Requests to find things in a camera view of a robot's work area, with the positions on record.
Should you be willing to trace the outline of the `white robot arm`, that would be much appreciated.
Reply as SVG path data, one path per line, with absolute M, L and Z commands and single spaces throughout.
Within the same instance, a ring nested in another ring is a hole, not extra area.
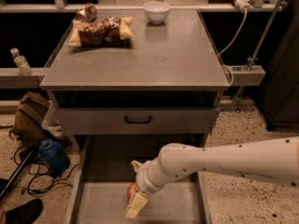
M 289 137 L 218 147 L 170 143 L 161 148 L 155 159 L 144 163 L 133 161 L 132 165 L 135 188 L 126 209 L 130 219 L 137 217 L 150 195 L 168 183 L 197 172 L 296 187 L 299 184 L 299 140 Z

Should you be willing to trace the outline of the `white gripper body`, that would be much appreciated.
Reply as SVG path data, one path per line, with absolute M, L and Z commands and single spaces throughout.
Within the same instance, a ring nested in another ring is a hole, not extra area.
M 154 194 L 163 186 L 164 172 L 157 159 L 142 163 L 141 168 L 135 173 L 135 183 L 140 192 Z

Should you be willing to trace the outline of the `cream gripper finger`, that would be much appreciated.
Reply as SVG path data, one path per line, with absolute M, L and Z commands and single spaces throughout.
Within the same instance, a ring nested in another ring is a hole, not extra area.
M 126 217 L 134 219 L 139 212 L 146 206 L 149 201 L 149 196 L 139 191 L 134 191 L 130 197 L 127 209 Z
M 142 166 L 142 163 L 139 161 L 132 161 L 131 164 L 133 165 L 134 171 L 137 173 Z

